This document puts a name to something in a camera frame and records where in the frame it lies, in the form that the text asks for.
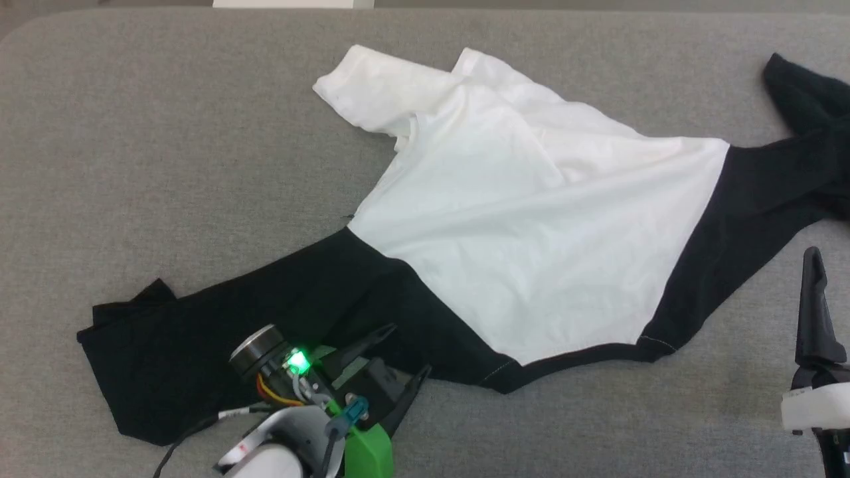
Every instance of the black fabric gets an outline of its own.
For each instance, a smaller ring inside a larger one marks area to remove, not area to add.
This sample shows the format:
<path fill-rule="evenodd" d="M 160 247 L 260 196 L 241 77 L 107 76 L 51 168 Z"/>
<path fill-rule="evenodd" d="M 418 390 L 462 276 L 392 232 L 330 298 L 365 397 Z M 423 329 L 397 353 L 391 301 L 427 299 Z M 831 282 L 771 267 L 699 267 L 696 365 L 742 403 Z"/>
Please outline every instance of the black fabric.
<path fill-rule="evenodd" d="M 77 339 L 121 433 L 167 444 L 198 419 L 256 401 L 227 364 L 274 323 L 294 344 L 340 346 L 382 324 L 376 350 L 391 366 L 502 393 L 543 375 L 671 354 L 800 229 L 850 213 L 850 88 L 775 55 L 764 72 L 777 109 L 799 135 L 730 148 L 700 222 L 637 344 L 605 344 L 521 367 L 493 351 L 419 280 L 348 229 L 250 274 L 176 299 L 161 281 L 127 303 L 93 308 Z"/>

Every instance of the white and black shirt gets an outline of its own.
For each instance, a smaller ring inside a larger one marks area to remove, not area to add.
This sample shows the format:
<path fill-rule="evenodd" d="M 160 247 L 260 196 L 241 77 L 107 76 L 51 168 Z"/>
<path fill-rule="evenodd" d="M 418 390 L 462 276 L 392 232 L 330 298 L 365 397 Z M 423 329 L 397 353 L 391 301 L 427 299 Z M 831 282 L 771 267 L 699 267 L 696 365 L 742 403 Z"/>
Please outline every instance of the white and black shirt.
<path fill-rule="evenodd" d="M 166 444 L 255 401 L 226 359 L 269 323 L 310 347 L 392 322 L 389 365 L 503 393 L 671 354 L 800 229 L 850 219 L 850 87 L 778 55 L 764 79 L 796 137 L 739 148 L 643 136 L 470 49 L 446 72 L 352 47 L 314 89 L 397 156 L 316 244 L 96 306 L 77 339 L 118 429 Z"/>

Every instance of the black cable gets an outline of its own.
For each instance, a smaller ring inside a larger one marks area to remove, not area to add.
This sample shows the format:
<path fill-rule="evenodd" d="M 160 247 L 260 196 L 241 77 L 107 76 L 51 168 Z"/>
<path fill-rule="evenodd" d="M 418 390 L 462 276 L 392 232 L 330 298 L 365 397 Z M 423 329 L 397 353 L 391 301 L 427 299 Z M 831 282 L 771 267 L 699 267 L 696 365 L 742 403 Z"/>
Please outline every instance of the black cable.
<path fill-rule="evenodd" d="M 327 447 L 325 447 L 325 457 L 321 460 L 321 466 L 319 467 L 320 473 L 314 478 L 325 478 L 327 476 L 327 469 L 331 466 L 331 455 L 333 454 L 333 449 L 337 444 L 337 436 L 339 435 L 339 430 L 331 429 L 331 433 L 327 436 Z"/>
<path fill-rule="evenodd" d="M 160 478 L 160 474 L 162 473 L 162 468 L 165 467 L 165 464 L 168 463 L 168 460 L 171 459 L 171 455 L 174 454 L 174 450 L 180 446 L 180 443 L 183 443 L 183 440 L 189 438 L 195 433 L 209 428 L 215 425 L 222 418 L 230 418 L 235 417 L 236 415 L 245 415 L 247 413 L 271 413 L 275 410 L 273 407 L 268 407 L 265 405 L 247 407 L 247 408 L 236 408 L 235 410 L 226 410 L 224 412 L 219 412 L 211 417 L 206 417 L 197 424 L 192 427 L 189 427 L 183 434 L 178 437 L 178 439 L 172 443 L 172 445 L 168 448 L 168 451 L 165 453 L 165 456 L 162 457 L 162 461 L 159 466 L 156 467 L 156 471 L 151 478 Z"/>

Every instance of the wire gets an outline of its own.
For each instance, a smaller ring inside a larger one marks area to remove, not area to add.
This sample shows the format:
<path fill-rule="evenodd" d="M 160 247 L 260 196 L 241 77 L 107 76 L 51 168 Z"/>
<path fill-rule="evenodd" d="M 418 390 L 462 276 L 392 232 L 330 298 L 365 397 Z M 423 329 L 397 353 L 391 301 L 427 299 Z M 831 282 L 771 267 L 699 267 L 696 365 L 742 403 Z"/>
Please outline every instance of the wire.
<path fill-rule="evenodd" d="M 337 436 L 339 436 L 339 430 L 331 429 L 331 433 L 327 437 L 327 447 L 325 447 L 325 457 L 321 460 L 321 466 L 319 467 L 319 475 L 315 478 L 326 478 L 327 477 L 327 469 L 331 466 L 331 455 L 333 454 L 333 449 L 337 444 Z"/>
<path fill-rule="evenodd" d="M 260 395 L 264 395 L 265 397 L 268 397 L 269 399 L 271 399 L 275 403 L 278 403 L 280 405 L 285 405 L 287 407 L 300 407 L 300 406 L 303 405 L 302 401 L 293 400 L 291 398 L 284 398 L 280 395 L 277 395 L 275 392 L 271 391 L 271 389 L 263 381 L 263 375 L 261 375 L 259 373 L 257 374 L 257 392 L 259 392 Z"/>
<path fill-rule="evenodd" d="M 235 417 L 236 415 L 246 415 L 248 413 L 270 413 L 274 410 L 268 406 L 261 407 L 244 407 L 244 408 L 234 408 L 233 410 L 224 410 L 223 412 L 218 412 L 215 415 L 210 417 L 206 417 L 194 426 L 188 428 L 185 432 L 183 432 L 178 439 L 172 443 L 172 445 L 168 448 L 168 451 L 165 453 L 165 456 L 162 457 L 162 461 L 159 463 L 159 466 L 156 467 L 156 471 L 154 472 L 153 478 L 160 478 L 162 474 L 162 468 L 165 467 L 165 464 L 168 463 L 168 460 L 171 459 L 171 456 L 174 454 L 174 450 L 180 446 L 180 443 L 195 433 L 204 430 L 205 428 L 209 428 L 210 426 L 216 424 L 222 418 L 230 418 Z"/>
<path fill-rule="evenodd" d="M 298 376 L 297 373 L 292 374 L 292 390 L 295 391 L 295 396 L 297 396 L 300 401 L 306 403 L 307 399 L 304 398 L 304 394 L 301 392 L 301 383 L 298 381 L 299 378 L 301 377 Z"/>

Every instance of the yellow wire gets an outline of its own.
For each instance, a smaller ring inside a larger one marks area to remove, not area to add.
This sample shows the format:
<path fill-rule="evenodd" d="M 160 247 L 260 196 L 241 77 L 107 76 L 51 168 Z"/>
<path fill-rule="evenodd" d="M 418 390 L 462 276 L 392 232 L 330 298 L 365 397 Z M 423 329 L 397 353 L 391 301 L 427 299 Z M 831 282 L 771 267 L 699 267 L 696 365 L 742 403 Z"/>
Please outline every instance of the yellow wire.
<path fill-rule="evenodd" d="M 298 400 L 283 398 L 282 396 L 277 395 L 275 392 L 271 391 L 263 381 L 263 375 L 259 373 L 257 374 L 257 381 L 260 383 L 260 388 L 263 389 L 263 393 L 268 395 L 269 398 L 271 398 L 272 400 L 278 401 L 281 405 L 288 405 L 290 407 L 300 407 L 303 405 L 303 403 Z"/>

